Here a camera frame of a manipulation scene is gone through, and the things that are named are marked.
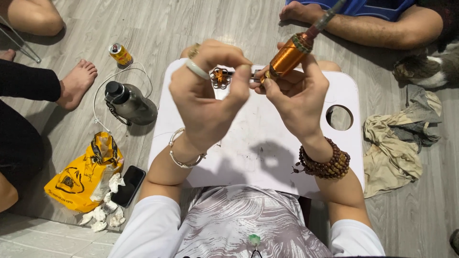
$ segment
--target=white cable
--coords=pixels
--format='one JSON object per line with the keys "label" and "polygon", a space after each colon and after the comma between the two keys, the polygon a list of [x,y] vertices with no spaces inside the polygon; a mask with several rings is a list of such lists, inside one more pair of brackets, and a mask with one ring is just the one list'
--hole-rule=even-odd
{"label": "white cable", "polygon": [[141,64],[140,62],[134,62],[134,63],[130,64],[128,67],[126,67],[124,70],[119,71],[119,72],[117,72],[116,74],[114,74],[114,75],[108,77],[103,83],[101,83],[101,84],[99,85],[99,87],[97,87],[97,90],[96,90],[95,93],[94,93],[94,102],[93,102],[93,106],[92,106],[92,111],[94,112],[94,117],[95,117],[94,123],[100,123],[101,126],[102,126],[103,128],[105,128],[105,130],[107,130],[107,132],[109,132],[110,134],[111,134],[112,132],[111,132],[107,127],[105,127],[105,125],[97,118],[97,115],[95,114],[95,100],[96,100],[96,98],[97,98],[97,93],[99,92],[100,88],[101,88],[108,80],[110,80],[112,77],[116,76],[117,74],[122,73],[122,72],[126,72],[126,71],[128,71],[128,70],[133,70],[133,69],[138,69],[138,70],[140,70],[139,68],[129,68],[129,67],[131,67],[133,64],[140,64],[140,65],[142,66],[143,72],[145,73],[146,77],[148,78],[148,81],[150,82],[151,91],[150,91],[150,93],[149,93],[148,95],[145,95],[145,98],[148,98],[148,97],[151,95],[151,93],[153,92],[153,83],[151,83],[150,76],[148,76],[148,74],[146,73],[145,67],[144,67],[143,64]]}

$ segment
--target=yellow plastic bag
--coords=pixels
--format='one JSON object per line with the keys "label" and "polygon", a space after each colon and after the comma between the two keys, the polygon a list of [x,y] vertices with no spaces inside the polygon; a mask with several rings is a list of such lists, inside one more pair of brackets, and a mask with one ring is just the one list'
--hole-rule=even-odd
{"label": "yellow plastic bag", "polygon": [[99,132],[81,155],[45,185],[45,192],[67,208],[89,212],[110,191],[108,181],[120,172],[124,159],[115,140]]}

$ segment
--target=wooden bead bracelet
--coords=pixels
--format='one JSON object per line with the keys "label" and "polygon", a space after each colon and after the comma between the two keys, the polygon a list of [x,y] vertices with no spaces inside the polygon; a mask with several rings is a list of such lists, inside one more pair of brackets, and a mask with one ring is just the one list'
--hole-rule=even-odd
{"label": "wooden bead bracelet", "polygon": [[312,160],[304,151],[303,146],[300,147],[300,161],[295,165],[303,165],[303,170],[293,168],[292,173],[305,172],[308,175],[318,176],[323,179],[341,179],[349,170],[349,161],[351,157],[347,152],[341,151],[338,146],[331,139],[327,139],[327,142],[333,148],[333,156],[327,163],[319,163]]}

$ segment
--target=black pants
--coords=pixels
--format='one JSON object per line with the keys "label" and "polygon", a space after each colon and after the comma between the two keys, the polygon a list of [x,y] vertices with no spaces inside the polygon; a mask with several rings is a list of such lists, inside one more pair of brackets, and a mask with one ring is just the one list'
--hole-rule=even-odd
{"label": "black pants", "polygon": [[[0,59],[0,96],[55,102],[61,85],[52,70]],[[37,129],[0,100],[0,173],[17,188],[42,170],[44,154]]]}

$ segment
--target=blue plastic stool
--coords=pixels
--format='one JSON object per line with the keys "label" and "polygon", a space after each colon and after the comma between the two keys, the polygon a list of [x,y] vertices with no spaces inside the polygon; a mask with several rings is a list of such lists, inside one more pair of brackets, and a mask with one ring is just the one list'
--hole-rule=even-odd
{"label": "blue plastic stool", "polygon": [[[286,0],[285,5],[290,4],[294,0]],[[333,5],[337,3],[337,0],[317,0],[317,1],[308,1],[300,0],[297,1],[301,4],[319,4],[322,6],[322,9],[330,9]],[[374,16],[381,18],[390,22],[395,22],[400,14],[412,6],[416,0],[369,0],[370,4],[374,2],[383,2],[388,3],[391,8],[383,8],[376,6],[366,5],[367,0],[347,0],[339,14],[349,15],[349,16]]]}

